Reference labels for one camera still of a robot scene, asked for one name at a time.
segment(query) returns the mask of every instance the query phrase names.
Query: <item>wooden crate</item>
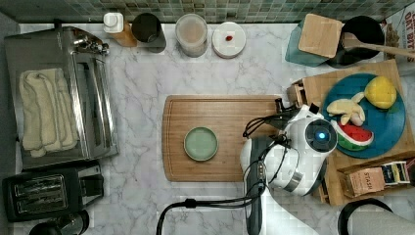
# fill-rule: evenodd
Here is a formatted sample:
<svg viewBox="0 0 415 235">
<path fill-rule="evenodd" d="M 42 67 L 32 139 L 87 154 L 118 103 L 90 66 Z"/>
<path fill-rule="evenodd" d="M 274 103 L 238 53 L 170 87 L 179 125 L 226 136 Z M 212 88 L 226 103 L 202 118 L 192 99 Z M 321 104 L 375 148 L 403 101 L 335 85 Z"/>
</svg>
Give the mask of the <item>wooden crate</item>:
<svg viewBox="0 0 415 235">
<path fill-rule="evenodd" d="M 358 72 L 374 73 L 390 78 L 396 89 L 402 95 L 402 86 L 400 84 L 396 62 L 395 60 L 389 60 L 303 78 L 293 83 L 292 86 L 288 88 L 288 97 L 291 102 L 298 103 L 299 105 L 310 105 L 311 103 L 314 103 L 315 105 L 322 107 L 326 95 L 338 81 L 348 75 Z M 342 184 L 339 179 L 339 173 L 350 173 L 359 169 L 378 166 L 392 161 L 406 160 L 413 157 L 415 157 L 414 138 L 409 119 L 407 118 L 405 129 L 399 141 L 391 150 L 379 157 L 369 160 L 355 159 L 345 155 L 339 150 L 335 150 L 327 159 L 328 167 L 325 179 L 319 189 L 314 193 L 314 196 L 318 197 L 321 202 L 328 203 L 332 206 L 339 206 L 410 187 L 399 185 L 385 189 L 381 192 L 365 194 L 351 199 L 344 195 Z"/>
</svg>

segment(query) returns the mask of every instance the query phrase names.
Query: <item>banana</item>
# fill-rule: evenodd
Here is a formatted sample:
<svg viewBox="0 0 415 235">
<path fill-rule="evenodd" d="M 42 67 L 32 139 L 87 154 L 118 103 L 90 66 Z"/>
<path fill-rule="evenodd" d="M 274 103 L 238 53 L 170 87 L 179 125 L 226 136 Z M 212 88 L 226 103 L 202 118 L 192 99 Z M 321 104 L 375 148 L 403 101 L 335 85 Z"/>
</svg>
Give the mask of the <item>banana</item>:
<svg viewBox="0 0 415 235">
<path fill-rule="evenodd" d="M 342 115 L 341 124 L 345 125 L 350 120 L 353 113 L 357 113 L 362 121 L 366 120 L 364 111 L 358 103 L 364 98 L 364 93 L 359 92 L 355 94 L 351 99 L 339 99 L 333 101 L 327 107 L 329 116 Z"/>
</svg>

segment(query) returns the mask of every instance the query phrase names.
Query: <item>lemon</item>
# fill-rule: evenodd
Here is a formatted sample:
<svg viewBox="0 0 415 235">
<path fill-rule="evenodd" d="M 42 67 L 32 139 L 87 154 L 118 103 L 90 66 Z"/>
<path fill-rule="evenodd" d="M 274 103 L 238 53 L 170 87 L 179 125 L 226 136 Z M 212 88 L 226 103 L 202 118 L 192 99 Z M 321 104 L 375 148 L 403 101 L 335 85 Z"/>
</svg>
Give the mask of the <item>lemon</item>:
<svg viewBox="0 0 415 235">
<path fill-rule="evenodd" d="M 396 89 L 387 77 L 377 76 L 366 85 L 364 96 L 372 105 L 388 109 L 396 101 Z"/>
</svg>

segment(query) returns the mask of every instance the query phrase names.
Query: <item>black mug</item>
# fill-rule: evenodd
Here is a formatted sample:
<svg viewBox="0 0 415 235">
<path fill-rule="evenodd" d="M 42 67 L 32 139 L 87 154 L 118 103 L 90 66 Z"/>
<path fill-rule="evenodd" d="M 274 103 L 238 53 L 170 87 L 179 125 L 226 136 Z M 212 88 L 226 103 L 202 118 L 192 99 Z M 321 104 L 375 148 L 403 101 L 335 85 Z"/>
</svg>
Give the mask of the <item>black mug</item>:
<svg viewBox="0 0 415 235">
<path fill-rule="evenodd" d="M 143 45 L 153 53 L 160 53 L 165 49 L 166 42 L 162 32 L 160 20 L 153 14 L 143 13 L 134 19 L 132 34 L 143 42 Z"/>
</svg>

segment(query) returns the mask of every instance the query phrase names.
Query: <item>white marble countertop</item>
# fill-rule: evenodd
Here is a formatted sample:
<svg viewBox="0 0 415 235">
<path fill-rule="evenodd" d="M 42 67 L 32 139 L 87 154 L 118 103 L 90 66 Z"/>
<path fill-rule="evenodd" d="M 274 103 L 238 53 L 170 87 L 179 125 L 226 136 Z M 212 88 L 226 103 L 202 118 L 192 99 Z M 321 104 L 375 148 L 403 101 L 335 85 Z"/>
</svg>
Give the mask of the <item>white marble countertop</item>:
<svg viewBox="0 0 415 235">
<path fill-rule="evenodd" d="M 160 213 L 186 198 L 235 198 L 242 183 L 169 182 L 161 157 L 161 119 L 165 98 L 171 94 L 279 94 L 300 78 L 333 71 L 328 66 L 306 68 L 285 61 L 295 24 L 242 24 L 247 34 L 243 53 L 232 60 L 217 57 L 211 49 L 209 25 L 207 52 L 200 58 L 181 53 L 174 24 L 164 25 L 167 47 L 160 54 L 142 48 L 122 48 L 99 24 L 73 24 L 108 41 L 110 86 L 115 104 L 120 154 L 101 160 L 105 198 L 88 211 L 92 218 L 86 235 L 156 234 Z M 21 24 L 22 32 L 50 28 L 51 24 Z M 382 60 L 382 56 L 371 62 Z M 413 77 L 403 77 L 403 96 L 410 121 L 415 123 Z M 321 204 L 310 196 L 296 197 L 274 190 L 276 201 L 320 235 L 338 234 L 342 208 Z M 379 198 L 395 213 L 415 221 L 415 189 Z M 14 234 L 28 234 L 39 221 L 15 223 Z M 247 234 L 243 210 L 195 209 L 170 211 L 164 234 Z"/>
</svg>

